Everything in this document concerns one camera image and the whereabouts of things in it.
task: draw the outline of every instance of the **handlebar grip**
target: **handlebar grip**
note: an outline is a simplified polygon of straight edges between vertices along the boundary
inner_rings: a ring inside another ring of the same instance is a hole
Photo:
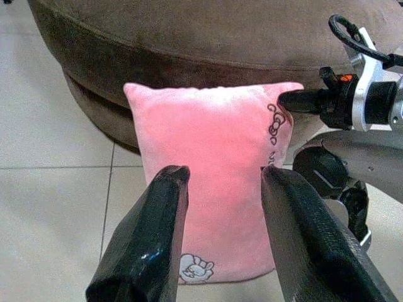
[[[324,89],[288,91],[282,93],[278,101],[280,105],[290,112],[318,115],[321,113],[324,91]]]

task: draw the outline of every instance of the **silver metal bracket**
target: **silver metal bracket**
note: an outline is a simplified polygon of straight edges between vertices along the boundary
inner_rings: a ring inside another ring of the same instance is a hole
[[[403,132],[403,77],[397,82],[397,94],[389,113],[389,125],[393,131]]]
[[[359,30],[364,44],[376,50],[368,32],[364,27]],[[382,81],[384,71],[380,61],[375,60],[367,55],[357,52],[356,50],[344,45],[348,57],[351,61],[354,70],[360,78],[355,89],[353,100],[352,121],[354,129],[357,131],[368,131],[371,128],[370,124],[365,121],[365,100],[370,88],[371,82]]]

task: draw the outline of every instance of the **grout line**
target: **grout line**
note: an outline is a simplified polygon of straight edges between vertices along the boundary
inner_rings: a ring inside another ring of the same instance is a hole
[[[110,165],[73,165],[62,167],[0,167],[0,170],[30,170],[30,169],[83,169],[83,168],[109,168]]]
[[[111,190],[111,179],[112,179],[112,170],[113,170],[113,156],[115,154],[115,143],[113,143],[112,148],[112,159],[111,165],[109,169],[109,183],[108,183],[108,192],[106,194],[106,205],[105,205],[105,215],[103,218],[103,227],[102,227],[102,239],[101,239],[101,251],[99,252],[99,261],[101,262],[102,259],[102,250],[103,250],[103,240],[105,239],[105,228],[106,228],[106,216],[108,214],[108,204],[109,204],[109,193]]]
[[[114,168],[143,168],[142,165],[114,165]]]
[[[40,36],[40,33],[2,33],[0,35]]]

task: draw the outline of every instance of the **pillow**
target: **pillow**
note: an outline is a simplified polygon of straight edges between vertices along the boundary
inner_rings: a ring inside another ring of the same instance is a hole
[[[281,167],[292,116],[277,104],[301,84],[149,87],[127,83],[147,184],[190,168],[179,282],[242,281],[275,268],[261,206],[261,167]]]

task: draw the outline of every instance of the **ottoman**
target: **ottoman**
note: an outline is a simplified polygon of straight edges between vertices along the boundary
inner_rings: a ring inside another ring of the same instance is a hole
[[[81,109],[135,152],[126,82],[204,88],[297,81],[317,89],[323,66],[352,72],[327,25],[332,14],[364,26],[385,53],[403,37],[396,0],[28,2]],[[322,126],[317,116],[293,116],[292,150]]]

